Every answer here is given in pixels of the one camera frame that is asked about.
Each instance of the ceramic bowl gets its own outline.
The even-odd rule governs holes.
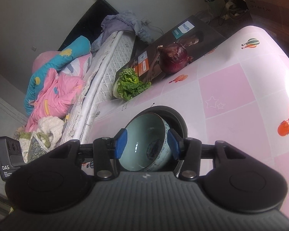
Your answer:
[[[119,162],[129,171],[157,171],[171,158],[167,143],[168,123],[159,115],[145,113],[126,127],[128,139]]]

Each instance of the white wall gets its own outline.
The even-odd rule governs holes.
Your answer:
[[[18,112],[26,116],[24,107],[25,94],[15,88],[2,75],[0,75],[0,97]]]
[[[119,12],[168,31],[204,9],[203,0],[106,0]],[[57,50],[95,0],[0,0],[0,73],[26,93],[31,66],[44,51]],[[158,30],[153,34],[159,36]]]

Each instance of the pink pillow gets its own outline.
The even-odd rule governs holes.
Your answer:
[[[40,54],[33,62],[32,73],[37,71],[45,63],[48,63],[52,58],[54,58],[60,51],[47,51]]]

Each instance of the electronic device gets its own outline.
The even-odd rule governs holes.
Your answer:
[[[289,230],[279,211],[287,183],[265,164],[224,141],[205,145],[170,129],[165,168],[129,172],[119,162],[124,130],[85,145],[71,140],[26,165],[18,141],[0,137],[0,174],[15,209],[0,229]],[[92,159],[89,176],[81,164]],[[201,159],[213,159],[206,176]]]

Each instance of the electrical outlet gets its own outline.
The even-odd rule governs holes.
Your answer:
[[[151,23],[151,20],[144,17],[144,18],[142,18],[141,22],[142,22],[142,25],[147,26],[148,24]]]

